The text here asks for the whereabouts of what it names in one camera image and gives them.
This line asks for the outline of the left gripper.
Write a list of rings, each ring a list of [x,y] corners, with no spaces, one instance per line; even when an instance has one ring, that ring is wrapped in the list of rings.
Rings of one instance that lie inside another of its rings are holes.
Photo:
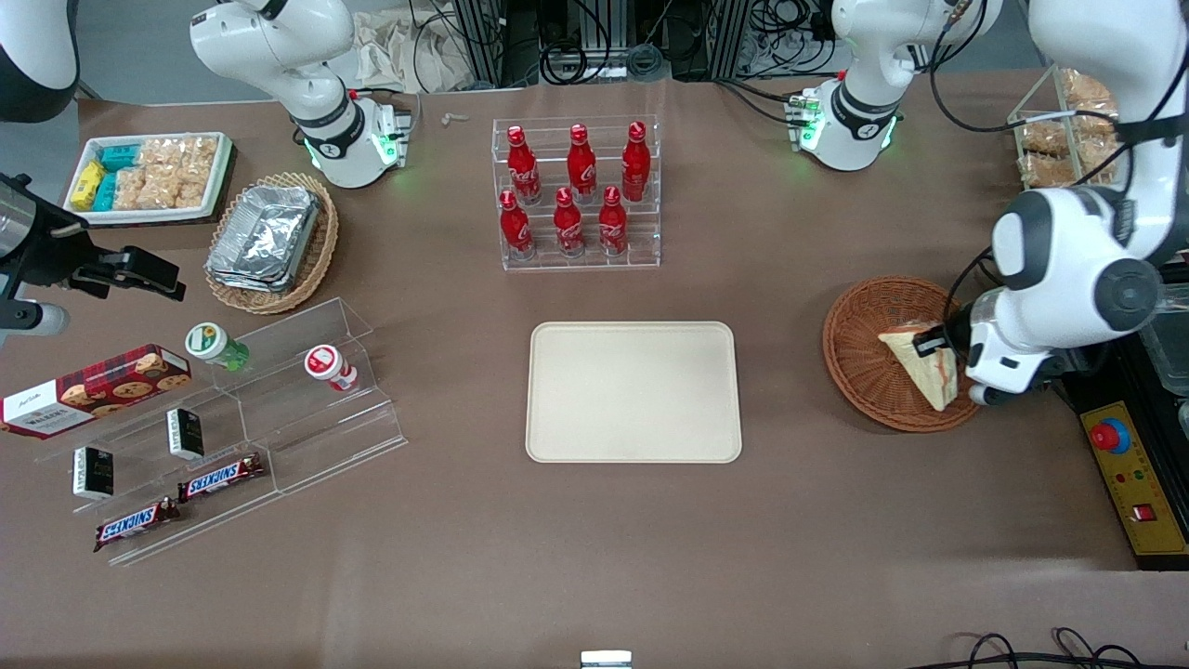
[[[1028,391],[1052,347],[1033,332],[1040,316],[1038,288],[998,288],[943,318],[943,329],[914,335],[918,356],[935,355],[948,343],[964,355],[974,384],[998,391]]]

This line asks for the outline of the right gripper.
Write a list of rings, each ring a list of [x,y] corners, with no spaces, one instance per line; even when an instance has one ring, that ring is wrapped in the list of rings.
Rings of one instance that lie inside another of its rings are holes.
[[[96,254],[93,271],[80,269]],[[185,283],[178,282],[180,269],[147,250],[124,246],[95,253],[88,223],[73,215],[4,215],[1,270],[5,299],[14,299],[25,279],[51,285],[69,276],[73,291],[95,299],[107,299],[115,288],[157,294],[175,302],[183,301],[187,292]]]

